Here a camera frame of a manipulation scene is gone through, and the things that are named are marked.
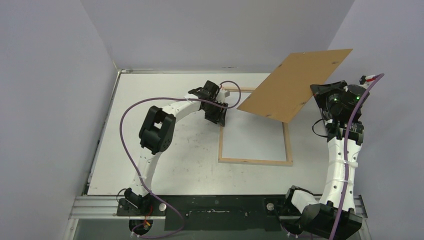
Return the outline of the brown frame backing board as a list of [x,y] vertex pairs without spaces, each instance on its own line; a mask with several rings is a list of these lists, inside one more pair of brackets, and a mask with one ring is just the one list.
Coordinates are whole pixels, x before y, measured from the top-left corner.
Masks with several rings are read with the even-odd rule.
[[290,53],[246,98],[238,110],[289,123],[351,53],[335,49]]

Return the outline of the light wooden picture frame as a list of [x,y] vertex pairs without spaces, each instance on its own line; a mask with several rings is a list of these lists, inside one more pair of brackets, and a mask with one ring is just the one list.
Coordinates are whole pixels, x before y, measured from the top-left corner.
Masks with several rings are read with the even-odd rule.
[[223,158],[222,157],[222,147],[223,147],[223,128],[221,127],[219,130],[219,139],[218,139],[218,157],[217,160],[219,163],[227,163],[227,164],[245,164],[245,165],[260,165],[260,166],[284,166],[291,167],[294,163],[293,161],[293,151],[290,140],[290,132],[289,132],[289,124],[283,123],[284,130],[284,141],[285,141],[285,151],[287,161],[265,161],[265,160],[248,160],[248,159],[235,159],[235,158]]

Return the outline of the white photo paper sheet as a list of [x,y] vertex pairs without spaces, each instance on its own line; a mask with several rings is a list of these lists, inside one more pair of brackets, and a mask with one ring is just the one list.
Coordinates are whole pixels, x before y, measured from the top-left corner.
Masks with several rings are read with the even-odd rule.
[[283,123],[236,107],[228,109],[221,156],[224,159],[286,162]]

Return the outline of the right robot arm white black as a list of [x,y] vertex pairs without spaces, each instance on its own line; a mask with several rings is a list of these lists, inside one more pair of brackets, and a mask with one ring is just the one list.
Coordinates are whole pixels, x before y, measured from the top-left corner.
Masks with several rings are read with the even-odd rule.
[[313,193],[292,186],[282,207],[290,215],[300,213],[298,220],[282,223],[283,228],[298,236],[309,232],[328,240],[346,240],[361,227],[363,218],[356,214],[354,202],[357,159],[364,142],[361,98],[369,93],[357,84],[344,80],[310,86],[320,110],[326,134],[329,161],[323,193],[316,200]]

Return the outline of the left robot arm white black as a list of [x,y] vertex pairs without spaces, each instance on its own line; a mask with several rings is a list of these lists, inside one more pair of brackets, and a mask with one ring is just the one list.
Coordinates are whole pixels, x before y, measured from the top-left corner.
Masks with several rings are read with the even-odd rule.
[[153,175],[160,156],[171,146],[176,123],[192,113],[204,111],[206,120],[223,127],[230,108],[226,102],[229,95],[221,85],[207,81],[203,87],[189,90],[183,98],[171,97],[170,104],[148,109],[138,133],[139,160],[129,159],[135,168],[135,177],[124,191],[124,199],[131,211],[141,216],[150,210],[155,197],[151,191]]

